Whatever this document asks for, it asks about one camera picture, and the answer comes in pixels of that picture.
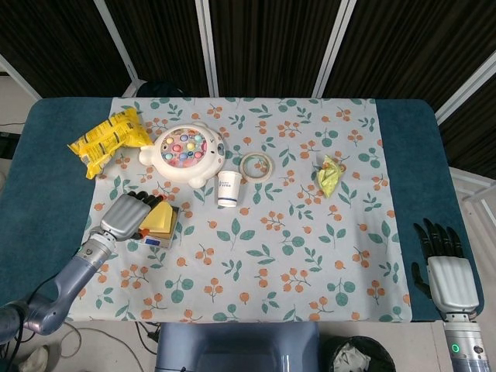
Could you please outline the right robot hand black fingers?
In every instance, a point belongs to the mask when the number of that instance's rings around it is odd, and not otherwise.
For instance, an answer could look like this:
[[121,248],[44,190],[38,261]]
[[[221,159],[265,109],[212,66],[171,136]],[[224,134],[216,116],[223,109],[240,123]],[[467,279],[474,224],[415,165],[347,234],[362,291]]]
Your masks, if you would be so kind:
[[464,256],[460,237],[449,226],[423,220],[413,225],[419,238],[428,280],[422,278],[420,265],[412,263],[415,286],[432,300],[441,314],[470,314],[480,304],[470,261]]

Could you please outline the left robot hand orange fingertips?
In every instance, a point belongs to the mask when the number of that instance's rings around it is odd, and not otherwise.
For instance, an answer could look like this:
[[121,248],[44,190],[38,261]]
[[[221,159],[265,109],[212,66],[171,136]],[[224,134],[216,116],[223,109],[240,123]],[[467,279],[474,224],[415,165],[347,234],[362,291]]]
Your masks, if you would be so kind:
[[163,200],[163,196],[148,195],[145,191],[123,194],[104,214],[99,229],[117,242],[142,239],[140,225]]

